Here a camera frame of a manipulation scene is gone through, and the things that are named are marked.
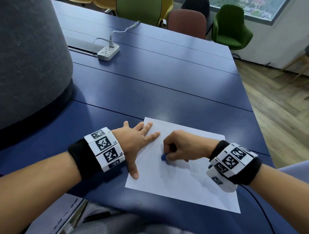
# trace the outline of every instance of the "power strip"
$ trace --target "power strip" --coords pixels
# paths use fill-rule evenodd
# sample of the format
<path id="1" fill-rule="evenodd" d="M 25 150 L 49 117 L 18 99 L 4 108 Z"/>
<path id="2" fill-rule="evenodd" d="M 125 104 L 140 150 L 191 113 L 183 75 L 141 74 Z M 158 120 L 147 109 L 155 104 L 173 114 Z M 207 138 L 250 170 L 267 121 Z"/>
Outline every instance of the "power strip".
<path id="1" fill-rule="evenodd" d="M 102 50 L 98 52 L 98 59 L 104 61 L 110 61 L 114 55 L 119 51 L 119 45 L 114 43 L 114 47 L 105 46 Z"/>

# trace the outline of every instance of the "red chair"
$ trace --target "red chair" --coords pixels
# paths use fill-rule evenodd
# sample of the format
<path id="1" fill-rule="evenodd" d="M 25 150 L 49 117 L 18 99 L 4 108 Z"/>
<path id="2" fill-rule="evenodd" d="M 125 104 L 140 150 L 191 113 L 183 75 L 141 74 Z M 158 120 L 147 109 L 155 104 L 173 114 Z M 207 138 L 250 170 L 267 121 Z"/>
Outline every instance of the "red chair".
<path id="1" fill-rule="evenodd" d="M 194 10 L 172 10 L 168 17 L 167 29 L 205 39 L 206 18 L 202 13 Z"/>

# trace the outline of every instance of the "dark green armchair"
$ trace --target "dark green armchair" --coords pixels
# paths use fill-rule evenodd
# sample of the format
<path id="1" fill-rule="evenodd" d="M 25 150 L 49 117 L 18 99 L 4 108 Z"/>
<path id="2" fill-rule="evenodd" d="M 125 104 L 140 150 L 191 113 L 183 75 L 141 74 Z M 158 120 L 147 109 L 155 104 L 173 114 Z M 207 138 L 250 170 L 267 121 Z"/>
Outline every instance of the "dark green armchair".
<path id="1" fill-rule="evenodd" d="M 214 18 L 213 41 L 227 45 L 231 50 L 245 48 L 253 33 L 245 26 L 244 12 L 241 7 L 225 4 Z"/>

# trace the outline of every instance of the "hand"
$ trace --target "hand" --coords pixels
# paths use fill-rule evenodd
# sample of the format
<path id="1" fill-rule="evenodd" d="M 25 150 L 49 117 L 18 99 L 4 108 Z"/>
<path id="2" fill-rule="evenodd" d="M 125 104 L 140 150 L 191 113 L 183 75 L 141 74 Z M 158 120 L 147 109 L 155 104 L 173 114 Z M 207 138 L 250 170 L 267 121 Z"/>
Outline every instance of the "hand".
<path id="1" fill-rule="evenodd" d="M 183 159 L 186 162 L 202 157 L 209 158 L 219 140 L 205 138 L 177 130 L 164 139 L 164 153 L 167 160 Z"/>
<path id="2" fill-rule="evenodd" d="M 140 122 L 134 128 L 130 128 L 128 121 L 125 121 L 122 128 L 112 130 L 112 133 L 118 140 L 125 155 L 129 173 L 135 180 L 139 178 L 138 170 L 135 164 L 137 153 L 148 143 L 157 139 L 161 134 L 160 132 L 155 132 L 149 136 L 146 136 L 152 125 L 152 122 L 149 122 L 145 126 L 144 122 Z"/>

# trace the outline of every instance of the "white sheet of paper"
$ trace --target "white sheet of paper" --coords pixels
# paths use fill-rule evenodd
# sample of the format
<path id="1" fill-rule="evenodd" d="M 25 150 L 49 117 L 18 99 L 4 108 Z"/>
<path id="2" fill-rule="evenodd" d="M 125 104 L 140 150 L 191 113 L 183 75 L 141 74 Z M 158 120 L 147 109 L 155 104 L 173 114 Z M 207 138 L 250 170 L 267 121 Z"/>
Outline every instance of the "white sheet of paper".
<path id="1" fill-rule="evenodd" d="M 217 140 L 224 140 L 223 135 L 147 117 L 144 122 L 145 124 L 153 122 L 148 134 L 160 131 L 161 135 L 139 152 L 136 159 L 139 179 L 134 180 L 129 174 L 125 184 L 126 188 L 240 213 L 237 193 L 222 191 L 206 175 L 206 170 L 210 164 L 207 158 L 189 162 L 184 160 L 169 163 L 161 161 L 163 140 L 174 130 L 181 129 Z"/>

